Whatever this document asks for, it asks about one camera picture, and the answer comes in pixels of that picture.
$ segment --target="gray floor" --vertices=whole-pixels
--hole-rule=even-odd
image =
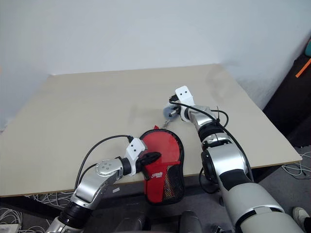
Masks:
[[[311,150],[311,147],[297,149],[300,153]],[[304,159],[304,165],[311,167],[310,159]],[[291,213],[293,206],[302,206],[311,213],[311,180],[296,180],[291,175],[279,168],[272,175],[260,183],[281,204],[287,213]],[[110,233],[114,231],[118,223],[133,211],[142,211],[150,218],[176,216],[185,210],[194,211],[201,220],[204,232],[210,232],[213,224],[221,225],[225,230],[231,229],[231,224],[224,207],[218,204],[220,194],[200,194],[184,197],[177,204],[154,207],[145,201],[135,201],[131,204],[97,210],[87,224],[86,233]],[[24,228],[42,225],[47,227],[43,219],[24,215]],[[177,222],[172,224],[154,225],[153,230],[171,231],[177,229]]]

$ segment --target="black mesh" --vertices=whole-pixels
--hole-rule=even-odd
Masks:
[[[179,165],[167,167],[164,181],[163,200],[178,200],[184,195],[182,178],[180,178]]]

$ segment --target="beige tabletop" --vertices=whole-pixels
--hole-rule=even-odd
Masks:
[[[220,65],[65,74],[51,76],[0,136],[0,196],[73,189],[88,150],[116,134],[139,137],[162,126],[163,107],[174,90],[188,86],[198,105],[229,114],[227,128],[243,147],[251,167],[301,160],[244,90]],[[185,147],[184,175],[201,167],[194,126],[172,122]],[[127,141],[113,139],[88,159],[123,156]],[[119,182],[141,181],[137,174]]]

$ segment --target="orange object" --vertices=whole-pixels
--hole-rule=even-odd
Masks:
[[[301,68],[301,70],[295,75],[296,78],[299,78],[299,76],[305,71],[305,69],[311,64],[311,58],[307,61],[307,63]]]

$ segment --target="red pouch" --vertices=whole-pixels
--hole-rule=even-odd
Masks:
[[[141,156],[149,152],[161,153],[159,159],[144,167],[144,192],[148,202],[153,205],[179,202],[185,193],[181,140],[165,129],[149,130],[140,139],[148,148]]]

